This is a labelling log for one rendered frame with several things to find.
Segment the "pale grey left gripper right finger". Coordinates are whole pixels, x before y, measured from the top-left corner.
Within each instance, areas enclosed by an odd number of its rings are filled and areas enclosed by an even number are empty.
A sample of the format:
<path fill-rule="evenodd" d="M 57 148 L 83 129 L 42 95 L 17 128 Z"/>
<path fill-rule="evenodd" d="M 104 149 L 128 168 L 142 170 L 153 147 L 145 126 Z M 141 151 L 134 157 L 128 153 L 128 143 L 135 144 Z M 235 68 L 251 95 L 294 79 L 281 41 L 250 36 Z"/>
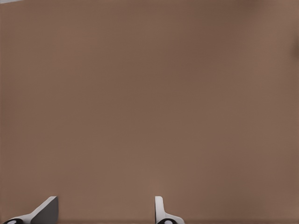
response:
<path fill-rule="evenodd" d="M 167 213 L 163 198 L 155 196 L 155 224 L 185 224 L 185 222 L 181 217 Z"/>

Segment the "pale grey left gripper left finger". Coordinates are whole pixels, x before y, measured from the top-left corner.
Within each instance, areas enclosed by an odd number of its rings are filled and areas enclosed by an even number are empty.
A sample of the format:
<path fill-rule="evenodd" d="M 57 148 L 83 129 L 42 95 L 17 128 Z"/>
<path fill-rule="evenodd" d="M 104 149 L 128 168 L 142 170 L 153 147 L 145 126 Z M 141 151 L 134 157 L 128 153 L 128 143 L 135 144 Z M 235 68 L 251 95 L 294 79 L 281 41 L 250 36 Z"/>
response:
<path fill-rule="evenodd" d="M 3 224 L 57 224 L 58 196 L 50 196 L 29 214 L 13 217 Z"/>

